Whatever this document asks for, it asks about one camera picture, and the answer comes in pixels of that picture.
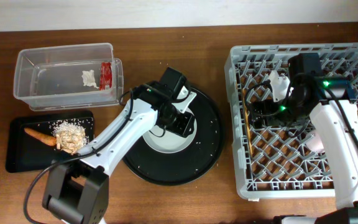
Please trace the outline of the wooden chopstick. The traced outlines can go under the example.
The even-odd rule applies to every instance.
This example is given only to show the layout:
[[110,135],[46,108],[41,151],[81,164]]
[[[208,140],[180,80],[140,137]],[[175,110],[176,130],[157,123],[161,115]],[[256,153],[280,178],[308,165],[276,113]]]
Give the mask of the wooden chopstick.
[[246,91],[242,90],[242,102],[244,105],[244,117],[245,117],[245,126],[246,126],[246,136],[247,136],[247,142],[248,142],[248,148],[249,148],[249,155],[250,158],[252,159],[252,155],[253,155],[253,148],[252,148],[252,143],[251,143],[251,133],[250,133],[250,126],[249,126],[249,113],[248,113],[248,109],[247,109],[247,105],[246,105],[246,98],[245,98],[245,94]]

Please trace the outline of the grey plate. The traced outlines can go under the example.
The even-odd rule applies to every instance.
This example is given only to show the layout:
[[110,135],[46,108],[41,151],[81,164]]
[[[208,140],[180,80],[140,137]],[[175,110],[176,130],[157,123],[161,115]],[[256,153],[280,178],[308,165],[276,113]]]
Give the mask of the grey plate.
[[173,154],[184,150],[193,142],[197,132],[196,120],[192,130],[193,132],[186,138],[178,136],[170,131],[166,131],[162,136],[163,129],[154,126],[151,131],[146,132],[142,137],[146,144],[153,150],[164,154]]

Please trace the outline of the carrot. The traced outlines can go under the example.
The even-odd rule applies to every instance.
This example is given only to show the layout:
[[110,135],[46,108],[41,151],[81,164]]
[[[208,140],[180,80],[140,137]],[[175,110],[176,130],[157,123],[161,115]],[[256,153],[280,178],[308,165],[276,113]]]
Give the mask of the carrot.
[[40,142],[48,145],[48,146],[55,146],[57,143],[57,139],[53,136],[49,136],[47,134],[38,132],[31,128],[24,128],[25,133],[27,133],[29,136],[39,140]]

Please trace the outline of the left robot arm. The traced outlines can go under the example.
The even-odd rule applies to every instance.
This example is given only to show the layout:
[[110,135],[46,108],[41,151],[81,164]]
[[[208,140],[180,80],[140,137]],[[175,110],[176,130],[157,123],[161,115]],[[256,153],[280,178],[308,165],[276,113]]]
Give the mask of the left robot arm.
[[162,129],[163,145],[174,134],[187,139],[195,130],[195,116],[187,111],[195,99],[187,78],[166,68],[158,81],[129,90],[130,98],[119,116],[77,154],[41,171],[24,198],[26,219],[35,223],[27,209],[36,183],[48,175],[42,206],[64,223],[104,223],[109,204],[109,178],[118,162],[145,133]]

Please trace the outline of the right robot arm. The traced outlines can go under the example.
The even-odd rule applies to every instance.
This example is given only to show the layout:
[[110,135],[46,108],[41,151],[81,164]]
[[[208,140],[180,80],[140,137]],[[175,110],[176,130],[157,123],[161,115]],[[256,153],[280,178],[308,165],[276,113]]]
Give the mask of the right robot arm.
[[327,77],[317,53],[302,53],[288,61],[288,76],[272,71],[260,86],[271,100],[244,106],[251,121],[290,124],[304,119],[315,128],[312,147],[323,150],[334,181],[336,211],[317,218],[276,216],[274,223],[358,223],[358,107],[350,81]]

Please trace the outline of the grey dishwasher rack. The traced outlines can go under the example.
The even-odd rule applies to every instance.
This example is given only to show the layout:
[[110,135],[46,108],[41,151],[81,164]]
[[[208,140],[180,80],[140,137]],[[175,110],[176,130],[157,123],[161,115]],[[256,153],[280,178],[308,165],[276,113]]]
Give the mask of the grey dishwasher rack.
[[254,128],[250,122],[252,159],[246,136],[242,90],[248,102],[263,101],[272,92],[260,83],[272,70],[288,75],[288,59],[302,53],[317,53],[323,73],[344,76],[352,84],[358,106],[358,43],[238,45],[233,47],[224,66],[227,99],[231,107],[233,158],[237,193],[246,200],[263,198],[332,197],[333,180],[324,154],[310,151],[306,135],[295,131],[301,123],[289,127]]

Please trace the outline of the black round tray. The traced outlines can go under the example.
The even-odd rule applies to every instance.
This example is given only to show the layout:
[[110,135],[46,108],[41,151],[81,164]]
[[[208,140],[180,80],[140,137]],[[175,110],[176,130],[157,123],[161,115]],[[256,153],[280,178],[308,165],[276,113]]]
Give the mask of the black round tray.
[[124,156],[128,168],[141,179],[157,185],[182,185],[207,173],[219,159],[225,142],[224,123],[216,103],[194,88],[196,98],[187,111],[195,116],[197,132],[184,150],[164,154],[149,147],[141,137]]

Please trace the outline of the red wrapper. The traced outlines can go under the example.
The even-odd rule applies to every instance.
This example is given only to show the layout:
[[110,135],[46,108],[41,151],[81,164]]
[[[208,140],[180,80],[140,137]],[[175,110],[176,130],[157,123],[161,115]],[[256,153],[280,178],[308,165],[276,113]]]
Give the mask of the red wrapper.
[[99,79],[99,89],[109,90],[112,87],[112,69],[111,62],[101,64],[101,75]]

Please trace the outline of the crumpled white tissue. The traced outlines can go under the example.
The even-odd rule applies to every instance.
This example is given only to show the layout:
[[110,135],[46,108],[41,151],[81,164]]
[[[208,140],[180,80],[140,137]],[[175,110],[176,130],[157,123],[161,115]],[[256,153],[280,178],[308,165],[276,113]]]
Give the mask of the crumpled white tissue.
[[82,79],[83,79],[83,85],[84,86],[91,86],[94,87],[96,89],[98,89],[99,87],[96,84],[96,79],[94,76],[94,70],[89,70],[89,71],[82,71]]

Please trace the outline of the clear plastic bin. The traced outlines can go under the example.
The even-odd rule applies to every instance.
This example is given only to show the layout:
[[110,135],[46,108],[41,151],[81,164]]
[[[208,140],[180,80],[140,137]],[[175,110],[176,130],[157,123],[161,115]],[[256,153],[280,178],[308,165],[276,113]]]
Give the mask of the clear plastic bin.
[[[99,87],[103,62],[111,62],[111,89],[84,86],[82,71],[94,70]],[[25,49],[18,54],[13,95],[33,111],[113,106],[123,91],[122,62],[110,43]]]

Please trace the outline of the peanut and rice scraps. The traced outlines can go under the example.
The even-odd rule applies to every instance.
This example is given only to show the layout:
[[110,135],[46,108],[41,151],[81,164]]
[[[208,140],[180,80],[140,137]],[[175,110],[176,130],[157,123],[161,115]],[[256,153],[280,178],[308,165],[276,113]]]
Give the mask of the peanut and rice scraps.
[[85,128],[76,123],[69,123],[67,121],[56,123],[52,134],[57,140],[57,150],[71,155],[76,154],[89,143]]

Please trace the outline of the black rectangular tray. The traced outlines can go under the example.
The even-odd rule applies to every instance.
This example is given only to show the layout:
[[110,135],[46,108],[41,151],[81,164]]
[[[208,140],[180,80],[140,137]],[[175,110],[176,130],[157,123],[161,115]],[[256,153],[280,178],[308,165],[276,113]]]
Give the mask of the black rectangular tray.
[[10,173],[42,170],[52,161],[69,158],[69,153],[48,146],[24,131],[31,128],[51,136],[62,123],[80,126],[85,129],[87,141],[94,139],[94,116],[89,110],[16,118],[9,128],[6,170]]

